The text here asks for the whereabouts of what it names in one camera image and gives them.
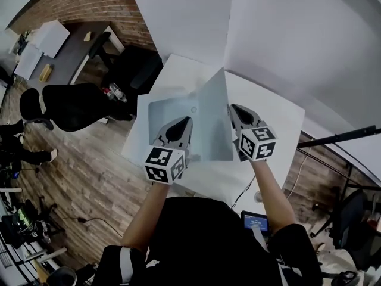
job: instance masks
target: black t-shirt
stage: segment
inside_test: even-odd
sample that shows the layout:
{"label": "black t-shirt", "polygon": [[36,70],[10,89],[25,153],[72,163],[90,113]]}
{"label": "black t-shirt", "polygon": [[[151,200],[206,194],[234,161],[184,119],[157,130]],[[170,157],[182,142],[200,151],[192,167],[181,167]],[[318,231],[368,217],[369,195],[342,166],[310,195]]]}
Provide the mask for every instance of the black t-shirt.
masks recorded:
{"label": "black t-shirt", "polygon": [[314,249],[301,225],[273,236],[269,252],[226,204],[206,198],[168,198],[145,256],[128,247],[104,250],[93,286],[127,285],[321,285]]}

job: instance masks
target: white shoe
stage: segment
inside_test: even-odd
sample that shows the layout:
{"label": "white shoe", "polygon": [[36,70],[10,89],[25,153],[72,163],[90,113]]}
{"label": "white shoe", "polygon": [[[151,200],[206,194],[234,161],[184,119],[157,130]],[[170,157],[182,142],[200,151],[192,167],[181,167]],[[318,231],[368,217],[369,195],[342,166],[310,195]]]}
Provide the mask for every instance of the white shoe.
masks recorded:
{"label": "white shoe", "polygon": [[51,160],[49,162],[52,162],[54,159],[57,158],[57,155],[58,155],[58,150],[56,148],[54,148],[51,152],[50,152],[50,155],[51,155]]}

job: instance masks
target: white cube with fiducial marker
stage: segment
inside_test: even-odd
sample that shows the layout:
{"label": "white cube with fiducial marker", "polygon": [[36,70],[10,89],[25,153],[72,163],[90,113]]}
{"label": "white cube with fiducial marker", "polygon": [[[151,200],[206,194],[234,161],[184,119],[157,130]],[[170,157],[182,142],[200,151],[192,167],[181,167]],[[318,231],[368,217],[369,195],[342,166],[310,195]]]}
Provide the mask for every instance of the white cube with fiducial marker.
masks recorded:
{"label": "white cube with fiducial marker", "polygon": [[150,145],[144,157],[149,181],[172,184],[185,170],[185,151]]}
{"label": "white cube with fiducial marker", "polygon": [[277,136],[271,126],[242,129],[239,150],[251,161],[264,160],[274,153]]}

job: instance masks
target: white sleeve stripe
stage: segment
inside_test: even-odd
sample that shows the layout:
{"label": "white sleeve stripe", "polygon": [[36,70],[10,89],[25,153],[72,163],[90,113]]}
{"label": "white sleeve stripe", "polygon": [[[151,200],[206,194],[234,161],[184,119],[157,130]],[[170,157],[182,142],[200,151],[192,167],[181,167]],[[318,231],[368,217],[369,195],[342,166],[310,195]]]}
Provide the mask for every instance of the white sleeve stripe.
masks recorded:
{"label": "white sleeve stripe", "polygon": [[125,248],[125,247],[123,247],[120,250],[119,262],[120,262],[120,272],[121,272],[122,283],[128,283],[131,280],[131,277],[133,275],[130,250],[131,248]]}

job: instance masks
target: power cord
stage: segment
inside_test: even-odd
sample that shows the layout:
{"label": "power cord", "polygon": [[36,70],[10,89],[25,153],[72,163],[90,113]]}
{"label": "power cord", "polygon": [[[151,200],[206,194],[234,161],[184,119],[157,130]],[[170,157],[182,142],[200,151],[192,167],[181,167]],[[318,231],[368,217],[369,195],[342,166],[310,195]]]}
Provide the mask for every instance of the power cord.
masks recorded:
{"label": "power cord", "polygon": [[64,219],[75,219],[77,220],[79,223],[86,223],[86,222],[90,222],[92,220],[101,220],[103,221],[104,223],[106,223],[111,229],[114,230],[114,232],[116,234],[118,234],[120,237],[123,238],[123,236],[113,227],[111,226],[106,220],[104,220],[103,218],[90,218],[90,219],[85,219],[85,218],[82,218],[82,217],[64,217],[64,218],[60,218],[58,217],[58,219],[61,219],[61,220],[64,220]]}
{"label": "power cord", "polygon": [[298,180],[299,180],[299,176],[300,176],[301,171],[302,171],[302,167],[303,167],[303,165],[304,165],[304,162],[307,160],[307,158],[308,158],[308,156],[306,155],[305,158],[304,158],[304,160],[303,160],[303,162],[302,162],[302,164],[300,165],[299,172],[298,172],[298,176],[296,177],[295,183],[293,184],[293,187],[292,187],[292,189],[291,189],[290,194],[288,194],[287,199],[291,196],[291,194],[294,192],[294,190],[295,190],[295,188],[296,188],[296,185],[297,185]]}
{"label": "power cord", "polygon": [[232,205],[232,207],[231,207],[232,210],[233,210],[234,207],[237,205],[238,199],[240,199],[241,196],[244,195],[244,193],[246,193],[246,192],[250,189],[251,184],[252,184],[252,182],[254,181],[254,179],[255,179],[255,175],[254,175],[254,177],[251,179],[251,181],[250,181],[250,183],[248,184],[248,186],[242,191],[242,193],[239,194],[239,196],[237,197],[236,201],[233,203],[233,205]]}

